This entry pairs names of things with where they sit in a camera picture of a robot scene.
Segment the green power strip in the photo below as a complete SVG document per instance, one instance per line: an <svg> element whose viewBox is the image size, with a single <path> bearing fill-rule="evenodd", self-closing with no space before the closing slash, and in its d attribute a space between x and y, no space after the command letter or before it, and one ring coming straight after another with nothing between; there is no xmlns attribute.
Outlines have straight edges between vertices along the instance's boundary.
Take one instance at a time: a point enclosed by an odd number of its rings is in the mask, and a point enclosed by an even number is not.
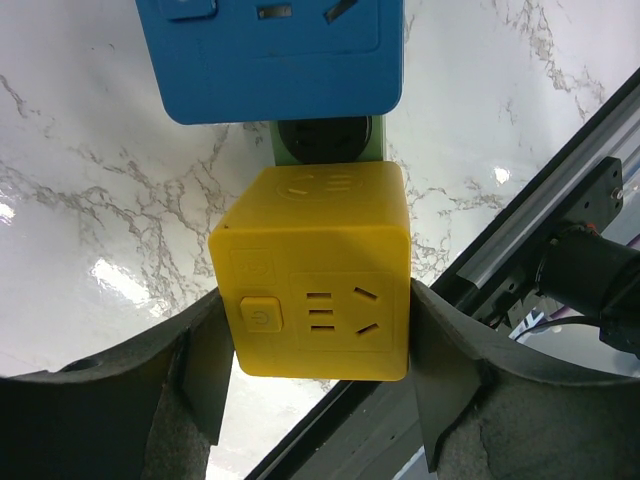
<svg viewBox="0 0 640 480"><path fill-rule="evenodd" d="M383 161L384 116L284 120L269 123L277 166Z"/></svg>

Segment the blue cube socket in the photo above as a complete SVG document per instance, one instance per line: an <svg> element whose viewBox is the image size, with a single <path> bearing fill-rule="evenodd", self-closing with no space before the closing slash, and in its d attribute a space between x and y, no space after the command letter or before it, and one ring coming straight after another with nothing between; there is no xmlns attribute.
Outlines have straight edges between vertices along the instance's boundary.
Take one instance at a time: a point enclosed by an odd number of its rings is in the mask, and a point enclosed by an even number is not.
<svg viewBox="0 0 640 480"><path fill-rule="evenodd" d="M382 115L403 85L402 1L139 1L182 125Z"/></svg>

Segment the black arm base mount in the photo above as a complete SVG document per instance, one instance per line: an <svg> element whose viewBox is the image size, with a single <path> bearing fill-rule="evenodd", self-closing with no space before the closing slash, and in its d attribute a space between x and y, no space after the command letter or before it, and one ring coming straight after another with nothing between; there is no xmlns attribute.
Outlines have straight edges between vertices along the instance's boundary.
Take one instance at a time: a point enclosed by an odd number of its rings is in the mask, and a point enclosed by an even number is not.
<svg viewBox="0 0 640 480"><path fill-rule="evenodd" d="M581 314L610 347L639 354L639 252L603 237L620 214L622 163L602 160L523 245L522 260L495 302L501 316L513 302L547 297Z"/></svg>

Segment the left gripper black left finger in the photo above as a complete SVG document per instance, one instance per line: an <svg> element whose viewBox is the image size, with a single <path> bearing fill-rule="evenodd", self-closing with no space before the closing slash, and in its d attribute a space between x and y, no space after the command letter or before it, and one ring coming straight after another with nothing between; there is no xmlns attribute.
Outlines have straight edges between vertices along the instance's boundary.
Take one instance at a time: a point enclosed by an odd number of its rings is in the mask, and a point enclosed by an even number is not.
<svg viewBox="0 0 640 480"><path fill-rule="evenodd" d="M57 372L2 378L2 478L205 478L233 354L212 291Z"/></svg>

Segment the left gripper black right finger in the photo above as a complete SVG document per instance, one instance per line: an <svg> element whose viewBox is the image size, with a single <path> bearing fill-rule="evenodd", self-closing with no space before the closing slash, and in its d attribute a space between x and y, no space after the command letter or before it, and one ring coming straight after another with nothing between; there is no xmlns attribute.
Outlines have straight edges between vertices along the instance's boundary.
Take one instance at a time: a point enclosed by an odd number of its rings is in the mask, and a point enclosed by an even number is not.
<svg viewBox="0 0 640 480"><path fill-rule="evenodd" d="M639 382L571 364L411 284L410 366L441 479L635 479Z"/></svg>

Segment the yellow cube socket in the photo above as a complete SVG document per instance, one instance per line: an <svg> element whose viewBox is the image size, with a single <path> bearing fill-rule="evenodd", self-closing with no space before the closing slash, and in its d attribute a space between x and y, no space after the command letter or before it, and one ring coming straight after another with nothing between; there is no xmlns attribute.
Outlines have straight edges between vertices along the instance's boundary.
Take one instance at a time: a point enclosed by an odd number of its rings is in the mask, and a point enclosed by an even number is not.
<svg viewBox="0 0 640 480"><path fill-rule="evenodd" d="M406 376L411 235L397 164L269 167L208 246L245 373Z"/></svg>

